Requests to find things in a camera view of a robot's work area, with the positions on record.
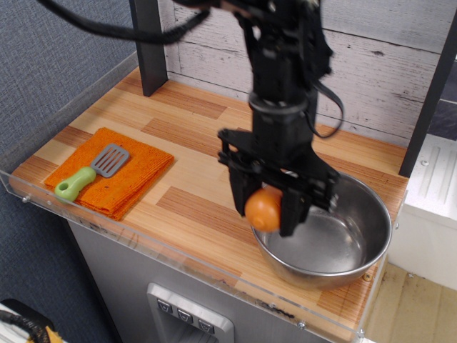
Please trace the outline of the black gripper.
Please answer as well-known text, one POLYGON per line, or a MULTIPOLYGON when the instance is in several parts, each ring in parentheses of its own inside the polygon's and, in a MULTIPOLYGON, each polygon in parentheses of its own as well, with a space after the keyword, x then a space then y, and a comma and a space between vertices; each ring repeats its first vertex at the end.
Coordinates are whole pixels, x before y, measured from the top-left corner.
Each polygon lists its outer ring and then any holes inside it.
POLYGON ((262 184, 283 192, 280 236, 290 237, 305 222, 311 205, 329 210, 336 204, 338 172, 313 150, 316 132, 306 111, 253 111, 252 130, 222 129, 220 163, 229 168, 236 211, 245 206, 262 184))

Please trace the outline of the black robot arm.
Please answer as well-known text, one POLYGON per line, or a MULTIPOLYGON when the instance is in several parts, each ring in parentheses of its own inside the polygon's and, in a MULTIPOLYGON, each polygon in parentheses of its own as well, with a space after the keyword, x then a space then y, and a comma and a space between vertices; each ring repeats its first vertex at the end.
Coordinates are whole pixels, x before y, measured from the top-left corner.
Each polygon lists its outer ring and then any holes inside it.
POLYGON ((279 232, 293 234, 312 206, 330 209, 338 172, 312 147, 321 83, 331 72, 318 1, 223 1, 243 29, 253 72, 251 131, 219 132, 236 210, 267 184, 283 193, 279 232))

